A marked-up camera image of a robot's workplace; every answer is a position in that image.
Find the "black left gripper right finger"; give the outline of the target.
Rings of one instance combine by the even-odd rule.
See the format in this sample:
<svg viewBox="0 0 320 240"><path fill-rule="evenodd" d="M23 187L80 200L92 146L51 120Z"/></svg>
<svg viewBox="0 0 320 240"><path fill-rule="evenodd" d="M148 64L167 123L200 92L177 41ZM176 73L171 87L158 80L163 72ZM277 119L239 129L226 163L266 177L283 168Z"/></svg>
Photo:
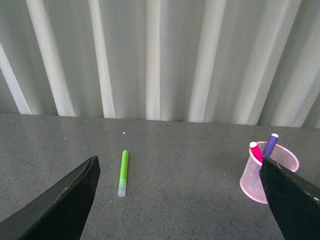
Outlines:
<svg viewBox="0 0 320 240"><path fill-rule="evenodd" d="M320 238L320 188L270 157L260 180L271 212L286 240Z"/></svg>

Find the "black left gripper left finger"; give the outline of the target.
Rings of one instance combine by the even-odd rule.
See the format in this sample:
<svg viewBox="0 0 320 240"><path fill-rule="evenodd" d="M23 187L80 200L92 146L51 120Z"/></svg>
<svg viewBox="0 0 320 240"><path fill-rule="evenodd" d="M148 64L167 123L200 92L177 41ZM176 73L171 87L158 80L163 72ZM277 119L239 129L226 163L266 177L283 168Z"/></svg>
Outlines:
<svg viewBox="0 0 320 240"><path fill-rule="evenodd" d="M2 240L78 240L100 177L97 156L90 157L25 207L0 223Z"/></svg>

